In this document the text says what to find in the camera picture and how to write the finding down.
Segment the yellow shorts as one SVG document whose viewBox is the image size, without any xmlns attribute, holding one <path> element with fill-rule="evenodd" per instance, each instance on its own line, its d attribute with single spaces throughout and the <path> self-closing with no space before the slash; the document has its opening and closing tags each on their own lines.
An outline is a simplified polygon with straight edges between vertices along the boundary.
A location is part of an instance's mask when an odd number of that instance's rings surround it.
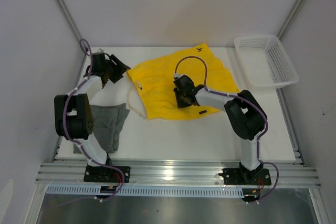
<svg viewBox="0 0 336 224">
<path fill-rule="evenodd" d="M 193 120 L 218 112 L 209 106 L 186 103 L 182 96 L 195 88 L 239 92 L 231 72 L 207 44 L 144 61 L 130 69 L 128 76 L 137 88 L 148 120 Z"/>
</svg>

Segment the grey shorts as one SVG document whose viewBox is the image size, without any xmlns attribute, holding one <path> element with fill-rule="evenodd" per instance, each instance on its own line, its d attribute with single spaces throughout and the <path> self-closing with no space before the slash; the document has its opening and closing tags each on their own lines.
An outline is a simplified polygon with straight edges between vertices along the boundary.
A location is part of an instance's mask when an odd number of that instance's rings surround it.
<svg viewBox="0 0 336 224">
<path fill-rule="evenodd" d="M 93 133 L 99 145 L 107 153 L 116 152 L 119 148 L 120 133 L 130 110 L 125 103 L 90 107 L 94 121 Z"/>
</svg>

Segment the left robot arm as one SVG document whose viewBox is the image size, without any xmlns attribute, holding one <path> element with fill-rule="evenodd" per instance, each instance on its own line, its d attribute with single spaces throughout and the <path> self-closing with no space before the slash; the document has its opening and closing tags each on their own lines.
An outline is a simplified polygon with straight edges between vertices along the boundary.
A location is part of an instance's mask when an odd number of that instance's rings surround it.
<svg viewBox="0 0 336 224">
<path fill-rule="evenodd" d="M 107 151 L 94 137 L 94 119 L 90 101 L 111 81 L 118 82 L 130 67 L 115 55 L 93 53 L 82 82 L 71 92 L 54 98 L 55 129 L 59 136 L 72 142 L 87 159 L 85 182 L 113 182 L 124 173 L 114 167 Z"/>
</svg>

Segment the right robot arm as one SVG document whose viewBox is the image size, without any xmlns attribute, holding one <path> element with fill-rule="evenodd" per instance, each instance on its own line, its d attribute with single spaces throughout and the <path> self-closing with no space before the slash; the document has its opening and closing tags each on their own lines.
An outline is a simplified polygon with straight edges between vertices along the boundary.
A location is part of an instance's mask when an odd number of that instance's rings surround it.
<svg viewBox="0 0 336 224">
<path fill-rule="evenodd" d="M 240 179 L 251 184 L 258 179 L 264 165 L 260 160 L 260 138 L 268 130 L 268 119 L 252 93 L 223 93 L 206 85 L 194 85 L 185 74 L 175 74 L 174 93 L 179 109 L 189 106 L 208 106 L 227 114 L 234 133 L 240 138 L 242 158 L 239 162 Z"/>
</svg>

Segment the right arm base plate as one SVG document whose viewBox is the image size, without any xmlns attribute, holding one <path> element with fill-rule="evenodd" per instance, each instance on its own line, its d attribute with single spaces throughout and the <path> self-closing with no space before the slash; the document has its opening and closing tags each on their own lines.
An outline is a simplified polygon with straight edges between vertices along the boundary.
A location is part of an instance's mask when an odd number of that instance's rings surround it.
<svg viewBox="0 0 336 224">
<path fill-rule="evenodd" d="M 268 169 L 263 168 L 256 175 L 247 173 L 243 176 L 239 168 L 223 168 L 220 173 L 225 185 L 244 185 L 244 186 L 258 186 L 258 185 L 271 185 L 271 177 Z"/>
</svg>

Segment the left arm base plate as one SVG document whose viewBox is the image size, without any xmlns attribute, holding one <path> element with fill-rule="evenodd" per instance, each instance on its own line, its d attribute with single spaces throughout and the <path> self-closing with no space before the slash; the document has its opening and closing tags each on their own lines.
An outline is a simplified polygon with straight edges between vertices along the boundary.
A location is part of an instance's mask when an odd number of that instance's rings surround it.
<svg viewBox="0 0 336 224">
<path fill-rule="evenodd" d="M 130 166 L 117 166 L 117 169 L 124 174 L 124 183 L 128 183 L 131 175 Z M 105 168 L 101 166 L 89 166 L 87 165 L 85 174 L 83 177 L 84 182 L 90 183 L 117 183 L 121 182 L 121 174 L 115 169 Z"/>
</svg>

